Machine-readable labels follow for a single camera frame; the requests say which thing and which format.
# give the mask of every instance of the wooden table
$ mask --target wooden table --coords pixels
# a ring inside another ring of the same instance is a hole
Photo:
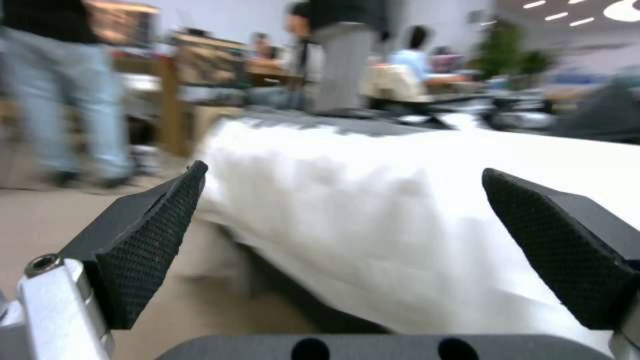
[[[246,71],[249,74],[251,86],[254,87],[282,86],[289,84],[292,80],[302,79],[301,76],[290,75],[286,70],[254,64],[248,64]]]

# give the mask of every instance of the white cloth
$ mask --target white cloth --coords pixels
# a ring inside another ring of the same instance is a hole
[[[608,352],[491,210],[487,167],[587,195],[640,227],[640,147],[491,131],[340,136],[223,123],[202,217],[327,304],[402,333],[555,334]]]

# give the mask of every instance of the textured rubber pad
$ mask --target textured rubber pad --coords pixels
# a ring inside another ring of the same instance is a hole
[[[60,254],[83,262],[111,329],[130,329],[162,285],[191,222],[207,165],[116,200]]]
[[[578,321],[615,329],[638,289],[640,234],[592,200],[493,169],[483,186],[530,264]]]

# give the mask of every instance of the white wall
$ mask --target white wall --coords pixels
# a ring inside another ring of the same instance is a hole
[[[619,49],[584,49],[585,46],[626,44]],[[557,71],[570,68],[584,72],[611,75],[629,65],[640,65],[640,37],[637,29],[617,31],[568,31],[550,34],[533,33],[529,48],[560,51]]]
[[[294,0],[138,0],[160,8],[160,34],[189,26],[213,33],[214,37],[248,42],[255,31],[271,36],[276,45],[289,43],[284,30],[287,6]],[[398,19],[397,41],[406,41],[405,30],[427,25],[435,31],[431,46],[447,45],[468,53],[481,38],[481,26],[468,23],[468,13],[493,13],[494,0],[389,0],[390,17]]]
[[[251,34],[267,33],[275,45],[288,44],[284,29],[292,0],[137,0],[160,8],[159,34],[182,27],[210,31],[214,37],[249,42]]]
[[[405,0],[402,28],[427,25],[434,32],[430,47],[449,46],[457,52],[469,54],[482,38],[482,26],[469,24],[468,13],[484,11],[493,13],[494,0]],[[405,46],[406,35],[400,34],[400,47]]]

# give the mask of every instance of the jeans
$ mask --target jeans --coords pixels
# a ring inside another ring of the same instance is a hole
[[[104,48],[5,28],[6,71],[26,122],[27,134],[51,171],[78,172],[67,136],[64,103],[80,111],[90,151],[104,179],[132,171],[120,86]]]
[[[288,91],[282,86],[249,89],[249,104],[279,110],[304,110],[310,99],[302,91]]]

